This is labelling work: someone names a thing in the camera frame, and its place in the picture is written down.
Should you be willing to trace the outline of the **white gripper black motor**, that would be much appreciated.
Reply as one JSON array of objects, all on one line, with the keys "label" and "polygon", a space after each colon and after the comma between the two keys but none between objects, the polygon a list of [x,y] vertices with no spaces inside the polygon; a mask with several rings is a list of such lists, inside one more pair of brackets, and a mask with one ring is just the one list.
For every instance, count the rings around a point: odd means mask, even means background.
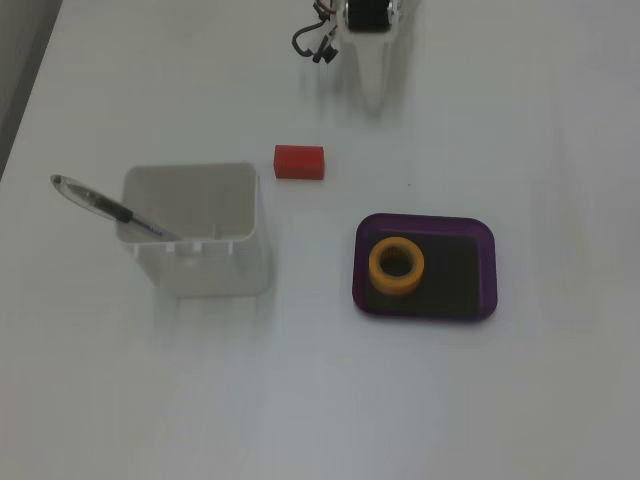
[{"label": "white gripper black motor", "polygon": [[389,45],[386,35],[401,17],[399,0],[347,0],[342,32],[345,77],[354,96],[367,106],[381,106],[388,79]]}]

